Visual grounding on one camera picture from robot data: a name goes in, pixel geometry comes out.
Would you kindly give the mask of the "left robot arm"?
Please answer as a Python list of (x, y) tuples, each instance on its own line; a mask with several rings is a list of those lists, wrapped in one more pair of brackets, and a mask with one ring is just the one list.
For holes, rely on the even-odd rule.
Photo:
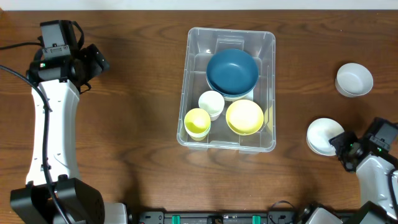
[(40, 29), (40, 49), (23, 76), (34, 99), (34, 150), (25, 186), (11, 192), (11, 208), (25, 223), (127, 223), (126, 206), (104, 202), (81, 180), (76, 160), (80, 95), (109, 63), (75, 35), (75, 21), (43, 22)]

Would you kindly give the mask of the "grey small bowl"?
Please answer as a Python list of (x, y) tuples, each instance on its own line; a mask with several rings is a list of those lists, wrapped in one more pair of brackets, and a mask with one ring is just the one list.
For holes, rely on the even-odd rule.
[(368, 94), (373, 88), (374, 80), (371, 72), (358, 63), (346, 63), (336, 74), (335, 87), (337, 91), (348, 98)]

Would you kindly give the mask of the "yellow cup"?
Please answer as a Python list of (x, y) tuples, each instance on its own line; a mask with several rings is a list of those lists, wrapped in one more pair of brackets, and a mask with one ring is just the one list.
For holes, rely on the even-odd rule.
[(208, 133), (188, 133), (188, 135), (194, 140), (194, 141), (202, 141), (204, 140)]
[(184, 117), (184, 126), (207, 128), (211, 125), (210, 115), (201, 108), (190, 110)]

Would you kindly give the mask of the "light blue cup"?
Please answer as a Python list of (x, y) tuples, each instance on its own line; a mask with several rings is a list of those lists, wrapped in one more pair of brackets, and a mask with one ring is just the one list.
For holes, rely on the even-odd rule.
[(210, 132), (210, 126), (207, 127), (206, 129), (196, 126), (186, 126), (185, 130), (188, 133), (188, 135), (191, 137), (202, 138), (203, 136), (206, 136)]

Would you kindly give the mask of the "cream large bowl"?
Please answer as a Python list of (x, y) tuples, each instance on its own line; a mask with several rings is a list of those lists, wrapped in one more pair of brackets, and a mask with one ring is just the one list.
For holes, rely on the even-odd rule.
[(240, 95), (240, 96), (232, 96), (232, 95), (226, 95), (219, 90), (216, 90), (214, 87), (209, 86), (211, 90), (216, 91), (221, 94), (221, 96), (224, 98), (225, 101), (237, 101), (237, 100), (252, 100), (253, 99), (253, 93), (254, 90), (251, 90), (250, 92), (246, 93), (245, 95)]

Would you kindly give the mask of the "pink cup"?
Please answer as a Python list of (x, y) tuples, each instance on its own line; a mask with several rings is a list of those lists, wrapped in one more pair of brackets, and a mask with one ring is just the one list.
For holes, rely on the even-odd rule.
[(211, 121), (217, 120), (217, 119), (219, 118), (219, 116), (220, 116), (221, 113), (222, 113), (222, 110), (221, 110), (221, 111), (218, 111), (218, 112), (216, 112), (216, 113), (210, 114), (210, 119), (211, 119)]

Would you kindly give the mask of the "cream cup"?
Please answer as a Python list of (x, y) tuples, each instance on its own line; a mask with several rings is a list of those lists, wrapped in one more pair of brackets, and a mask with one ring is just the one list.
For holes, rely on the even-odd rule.
[(209, 115), (220, 114), (224, 108), (224, 98), (217, 91), (206, 91), (199, 97), (198, 105)]

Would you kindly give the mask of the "yellow small bowl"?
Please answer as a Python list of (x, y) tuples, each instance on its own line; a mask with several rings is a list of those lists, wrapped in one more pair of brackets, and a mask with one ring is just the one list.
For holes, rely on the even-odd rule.
[(226, 123), (236, 134), (248, 136), (259, 131), (264, 124), (261, 107), (250, 100), (238, 100), (226, 110)]

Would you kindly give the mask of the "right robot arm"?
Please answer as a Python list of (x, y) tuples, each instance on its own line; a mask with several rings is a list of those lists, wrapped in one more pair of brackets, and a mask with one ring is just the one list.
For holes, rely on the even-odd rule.
[(312, 203), (297, 223), (397, 223), (397, 158), (389, 153), (397, 140), (397, 124), (376, 117), (359, 138), (336, 121), (320, 118), (308, 127), (306, 140), (313, 152), (336, 156), (345, 171), (356, 174), (361, 208), (339, 215)]

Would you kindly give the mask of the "blue bowl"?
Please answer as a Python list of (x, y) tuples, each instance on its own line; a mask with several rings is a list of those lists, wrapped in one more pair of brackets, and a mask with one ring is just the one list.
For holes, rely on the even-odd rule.
[(206, 80), (222, 93), (242, 95), (258, 83), (259, 69), (253, 57), (243, 50), (225, 49), (208, 62)]
[(255, 89), (255, 88), (253, 88), (249, 92), (244, 93), (242, 95), (229, 95), (229, 94), (222, 93), (222, 92), (216, 90), (216, 88), (213, 87), (208, 80), (206, 82), (207, 82), (207, 84), (208, 84), (208, 86), (210, 87), (211, 90), (217, 91), (218, 93), (220, 93), (225, 98), (225, 100), (231, 100), (231, 101), (233, 101), (235, 99), (241, 99), (241, 98), (247, 98), (247, 97), (250, 98), (250, 97), (253, 96), (254, 89)]

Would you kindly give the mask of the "white small bowl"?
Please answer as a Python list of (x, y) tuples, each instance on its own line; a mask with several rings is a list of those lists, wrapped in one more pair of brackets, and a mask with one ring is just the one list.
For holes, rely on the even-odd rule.
[(343, 132), (343, 127), (335, 120), (319, 118), (309, 125), (306, 141), (314, 153), (322, 156), (335, 156), (336, 149), (329, 143), (329, 140)]

